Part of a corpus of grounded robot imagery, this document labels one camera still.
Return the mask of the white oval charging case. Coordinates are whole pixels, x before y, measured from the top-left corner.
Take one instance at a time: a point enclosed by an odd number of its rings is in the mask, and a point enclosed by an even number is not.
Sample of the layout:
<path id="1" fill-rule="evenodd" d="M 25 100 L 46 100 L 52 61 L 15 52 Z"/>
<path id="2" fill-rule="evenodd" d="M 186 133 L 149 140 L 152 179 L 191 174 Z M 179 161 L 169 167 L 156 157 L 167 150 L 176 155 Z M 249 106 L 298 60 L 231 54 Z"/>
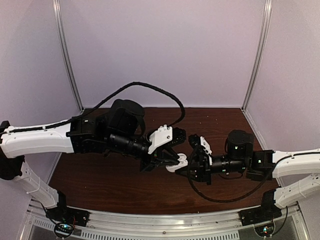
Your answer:
<path id="1" fill-rule="evenodd" d="M 178 156 L 179 158 L 177 164 L 165 166 L 168 172 L 174 173 L 175 171 L 180 170 L 188 165 L 187 156 L 184 153 L 179 153 Z"/>

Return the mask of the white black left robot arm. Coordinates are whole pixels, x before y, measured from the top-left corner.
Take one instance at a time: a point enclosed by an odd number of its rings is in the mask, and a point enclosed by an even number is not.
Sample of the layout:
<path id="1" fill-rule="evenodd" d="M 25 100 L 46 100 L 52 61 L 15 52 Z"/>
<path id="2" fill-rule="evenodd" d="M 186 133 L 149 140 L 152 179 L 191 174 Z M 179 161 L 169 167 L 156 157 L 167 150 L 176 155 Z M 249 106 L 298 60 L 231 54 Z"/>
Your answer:
<path id="1" fill-rule="evenodd" d="M 103 154 L 106 151 L 140 160 L 142 171 L 180 163 L 173 150 L 185 140 L 182 130 L 173 124 L 162 125 L 149 136 L 145 130 L 145 110 L 128 99 L 117 99 L 109 111 L 97 117 L 73 117 L 52 125 L 14 127 L 8 121 L 0 125 L 0 177 L 20 183 L 46 210 L 61 222 L 72 218 L 65 195 L 49 187 L 25 161 L 25 156 L 39 153 Z"/>

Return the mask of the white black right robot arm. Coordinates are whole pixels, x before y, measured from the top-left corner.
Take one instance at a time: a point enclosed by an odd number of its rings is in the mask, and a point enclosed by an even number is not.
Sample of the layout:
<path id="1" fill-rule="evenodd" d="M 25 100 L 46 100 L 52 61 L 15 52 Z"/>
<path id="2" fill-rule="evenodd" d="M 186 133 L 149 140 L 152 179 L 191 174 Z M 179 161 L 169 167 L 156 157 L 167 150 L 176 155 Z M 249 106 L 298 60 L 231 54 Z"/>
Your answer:
<path id="1" fill-rule="evenodd" d="M 213 203 L 233 203 L 243 200 L 267 181 L 290 175 L 306 177 L 288 186 L 280 185 L 263 194 L 261 206 L 256 210 L 259 220 L 268 220 L 276 208 L 283 209 L 320 191 L 320 150 L 305 151 L 254 151 L 254 136 L 243 130 L 232 130 L 225 141 L 223 155 L 212 155 L 211 147 L 203 136 L 189 136 L 193 151 L 190 156 L 180 154 L 179 164 L 172 168 L 177 175 L 187 177 L 191 188 L 203 199 Z M 200 192 L 195 182 L 211 184 L 212 175 L 245 174 L 258 185 L 249 192 L 232 199 L 214 199 Z"/>

